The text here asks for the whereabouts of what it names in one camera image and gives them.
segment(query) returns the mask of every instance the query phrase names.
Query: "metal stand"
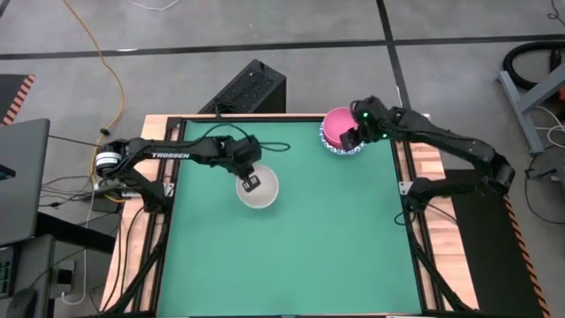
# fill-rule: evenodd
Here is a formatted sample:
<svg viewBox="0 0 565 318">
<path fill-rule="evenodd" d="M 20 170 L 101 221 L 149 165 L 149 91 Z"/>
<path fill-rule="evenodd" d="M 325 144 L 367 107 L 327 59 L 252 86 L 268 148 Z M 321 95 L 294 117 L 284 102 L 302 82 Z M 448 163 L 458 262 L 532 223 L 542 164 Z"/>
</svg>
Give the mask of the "metal stand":
<svg viewBox="0 0 565 318">
<path fill-rule="evenodd" d="M 540 155 L 545 151 L 543 142 L 538 135 L 536 126 L 531 120 L 531 112 L 536 106 L 540 105 L 549 96 L 553 95 L 561 87 L 565 86 L 565 64 L 561 64 L 553 72 L 551 72 L 544 80 L 538 83 L 528 93 L 521 95 L 510 78 L 508 72 L 502 71 L 498 80 L 501 82 L 506 95 L 508 96 L 512 109 L 516 114 L 518 123 L 522 127 L 524 136 L 528 141 L 529 151 L 531 155 Z M 553 160 L 549 166 L 546 166 L 541 172 L 532 174 L 542 176 L 547 173 L 556 173 L 560 181 L 565 184 L 565 161 Z"/>
<path fill-rule="evenodd" d="M 116 239 L 98 231 L 89 230 L 59 218 L 37 212 L 35 236 L 51 234 L 55 240 L 71 243 L 84 248 L 112 254 Z"/>
</svg>

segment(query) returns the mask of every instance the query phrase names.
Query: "desk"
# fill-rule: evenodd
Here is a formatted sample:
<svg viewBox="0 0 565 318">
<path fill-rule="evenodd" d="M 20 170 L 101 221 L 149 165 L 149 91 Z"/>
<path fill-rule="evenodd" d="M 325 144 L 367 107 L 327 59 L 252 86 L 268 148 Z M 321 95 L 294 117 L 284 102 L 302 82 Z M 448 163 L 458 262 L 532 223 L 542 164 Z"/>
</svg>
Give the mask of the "desk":
<svg viewBox="0 0 565 318">
<path fill-rule="evenodd" d="M 16 171 L 14 178 L 0 182 L 0 246 L 49 234 L 60 241 L 111 253 L 115 240 L 110 235 L 37 211 L 48 135 L 46 118 L 0 126 L 0 164 Z"/>
<path fill-rule="evenodd" d="M 34 288 L 37 292 L 34 317 L 53 316 L 54 300 L 49 298 L 51 274 L 45 273 L 53 262 L 55 239 L 50 235 L 31 238 L 19 243 L 19 265 L 14 293 L 27 288 L 39 276 Z M 5 317 L 11 298 L 0 299 L 0 317 Z"/>
<path fill-rule="evenodd" d="M 141 134 L 142 138 L 145 139 L 155 139 L 162 140 L 169 135 L 171 140 L 177 137 L 177 131 L 172 130 L 168 132 L 168 121 L 169 124 L 173 122 L 171 117 L 184 117 L 184 118 L 212 118 L 214 116 L 210 115 L 150 115 L 146 117 L 146 121 Z M 259 115 L 259 114 L 240 114 L 231 115 L 225 117 L 252 117 L 258 121 L 265 119 L 266 117 L 294 117 L 294 118 L 307 118 L 307 117 L 319 117 L 322 118 L 322 114 L 312 115 L 312 114 L 275 114 L 275 115 Z M 414 159 L 416 162 L 417 173 L 421 177 L 428 177 L 432 179 L 443 178 L 443 167 L 441 165 L 441 159 L 437 149 L 430 148 L 427 145 L 411 145 Z M 402 174 L 407 173 L 405 168 L 406 159 L 402 150 L 398 151 L 398 163 L 400 167 L 403 167 L 401 171 Z M 162 175 L 168 176 L 173 169 L 172 163 L 165 163 L 164 169 L 161 169 Z M 139 163 L 136 169 L 146 176 L 150 180 L 155 180 L 158 177 L 159 162 L 146 160 Z M 434 200 L 433 204 L 449 212 L 452 216 L 455 216 L 451 201 L 449 199 Z M 143 246 L 146 242 L 146 236 L 148 231 L 153 233 L 154 240 L 158 236 L 161 229 L 162 216 L 156 217 L 156 222 L 154 222 L 154 228 L 149 229 L 149 215 L 141 214 L 134 225 L 132 225 L 132 219 L 138 209 L 142 206 L 141 199 L 134 199 L 128 201 L 124 206 L 123 212 L 123 222 L 122 222 L 122 233 L 128 232 L 132 226 L 130 244 L 128 246 L 128 264 L 125 269 L 124 284 L 127 286 L 133 277 L 137 274 L 139 269 L 140 260 L 142 257 Z M 463 244 L 459 236 L 458 229 L 456 225 L 451 223 L 445 216 L 441 216 L 437 212 L 429 208 L 426 211 L 427 227 L 426 229 L 417 229 L 417 232 L 422 232 L 422 230 L 428 230 L 429 236 L 432 242 L 433 255 L 436 260 L 436 266 L 442 275 L 446 278 L 448 283 L 452 288 L 459 294 L 461 299 L 470 305 L 471 307 L 477 307 L 477 300 L 475 298 L 475 293 L 472 287 L 471 276 L 467 267 L 467 262 L 464 256 Z M 122 246 L 125 246 L 126 237 L 122 235 Z M 125 250 L 122 248 L 122 259 L 124 258 Z M 108 280 L 104 290 L 104 296 L 102 299 L 102 304 L 104 304 L 112 290 L 116 277 L 118 276 L 118 287 L 122 283 L 122 269 L 119 274 L 117 271 L 118 264 L 118 251 L 115 248 L 112 256 L 112 262 L 110 264 L 110 270 L 108 275 Z M 422 272 L 422 285 L 424 298 L 426 299 L 427 308 L 436 308 L 433 300 L 432 286 L 429 282 L 429 277 L 426 275 L 423 269 Z M 156 299 L 152 299 L 152 289 L 154 280 L 154 270 L 152 270 L 147 276 L 143 292 L 139 297 L 139 309 L 147 310 L 150 307 L 156 306 Z M 113 304 L 119 293 L 115 292 L 110 300 L 110 304 Z"/>
</svg>

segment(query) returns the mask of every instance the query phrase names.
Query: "table leg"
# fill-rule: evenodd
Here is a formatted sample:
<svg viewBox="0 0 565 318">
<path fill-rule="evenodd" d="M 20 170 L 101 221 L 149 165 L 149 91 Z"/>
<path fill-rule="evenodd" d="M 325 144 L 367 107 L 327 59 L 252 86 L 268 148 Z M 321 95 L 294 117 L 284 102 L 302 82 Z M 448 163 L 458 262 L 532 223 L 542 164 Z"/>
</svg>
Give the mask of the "table leg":
<svg viewBox="0 0 565 318">
<path fill-rule="evenodd" d="M 35 236 L 51 234 L 56 240 L 71 243 L 84 248 L 112 254 L 116 239 L 73 223 L 68 223 L 54 216 L 37 212 Z"/>
<path fill-rule="evenodd" d="M 53 318 L 55 315 L 55 300 L 50 299 L 49 303 L 47 304 L 47 316 L 46 318 Z"/>
</svg>

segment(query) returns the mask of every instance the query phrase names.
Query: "pink bowl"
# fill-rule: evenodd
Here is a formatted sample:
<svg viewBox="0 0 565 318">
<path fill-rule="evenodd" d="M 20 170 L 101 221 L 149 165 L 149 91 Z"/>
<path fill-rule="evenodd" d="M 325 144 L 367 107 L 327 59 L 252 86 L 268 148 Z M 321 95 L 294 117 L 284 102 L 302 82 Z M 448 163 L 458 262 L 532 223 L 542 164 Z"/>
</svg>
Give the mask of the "pink bowl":
<svg viewBox="0 0 565 318">
<path fill-rule="evenodd" d="M 343 149 L 339 136 L 350 128 L 357 128 L 357 123 L 350 113 L 349 107 L 338 107 L 324 117 L 324 137 L 334 147 Z"/>
</svg>

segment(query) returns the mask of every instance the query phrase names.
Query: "orange striped hazard tape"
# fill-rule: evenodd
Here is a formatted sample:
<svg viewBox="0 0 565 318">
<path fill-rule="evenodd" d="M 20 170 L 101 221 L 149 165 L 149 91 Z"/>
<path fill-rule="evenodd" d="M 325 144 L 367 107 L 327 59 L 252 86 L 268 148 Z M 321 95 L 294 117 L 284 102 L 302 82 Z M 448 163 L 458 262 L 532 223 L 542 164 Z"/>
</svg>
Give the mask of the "orange striped hazard tape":
<svg viewBox="0 0 565 318">
<path fill-rule="evenodd" d="M 533 284 L 533 290 L 538 297 L 538 303 L 541 309 L 541 312 L 544 315 L 544 318 L 550 318 L 551 315 L 549 314 L 549 307 L 547 307 L 546 300 L 544 299 L 544 294 L 541 292 L 541 287 L 539 287 L 538 277 L 536 276 L 536 270 L 533 268 L 531 264 L 530 255 L 528 254 L 528 250 L 526 248 L 526 244 L 524 242 L 524 238 L 522 237 L 522 232 L 520 232 L 520 226 L 518 225 L 518 221 L 516 219 L 516 214 L 514 213 L 514 209 L 512 208 L 512 204 L 510 203 L 509 197 L 504 197 L 504 205 L 506 206 L 506 210 L 508 211 L 508 216 L 510 217 L 510 223 L 514 228 L 514 234 L 516 235 L 516 240 L 518 241 L 518 246 L 522 250 L 522 257 L 524 258 L 524 263 L 526 264 L 526 268 L 528 272 L 530 272 L 530 280 Z"/>
<path fill-rule="evenodd" d="M 14 122 L 16 115 L 18 115 L 19 110 L 21 109 L 21 106 L 24 104 L 24 100 L 26 99 L 29 90 L 34 84 L 34 81 L 35 75 L 28 75 L 27 78 L 24 79 L 24 82 L 21 84 L 16 97 L 14 97 L 14 100 L 11 103 L 8 112 L 6 113 L 6 116 L 4 117 L 4 119 L 2 119 L 2 122 L 0 122 L 0 125 L 11 125 Z"/>
</svg>

